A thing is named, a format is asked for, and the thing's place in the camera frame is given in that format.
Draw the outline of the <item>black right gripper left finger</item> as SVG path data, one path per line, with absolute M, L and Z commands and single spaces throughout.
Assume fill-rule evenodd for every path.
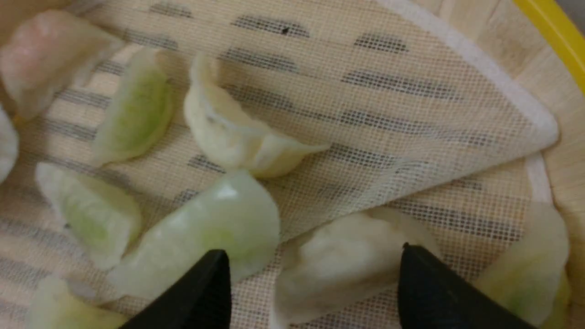
M 207 252 L 183 277 L 123 329 L 228 329 L 231 275 L 225 250 Z

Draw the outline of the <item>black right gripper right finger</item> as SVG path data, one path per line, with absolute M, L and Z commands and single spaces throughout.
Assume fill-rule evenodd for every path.
M 530 329 L 420 245 L 402 246 L 397 292 L 404 329 Z

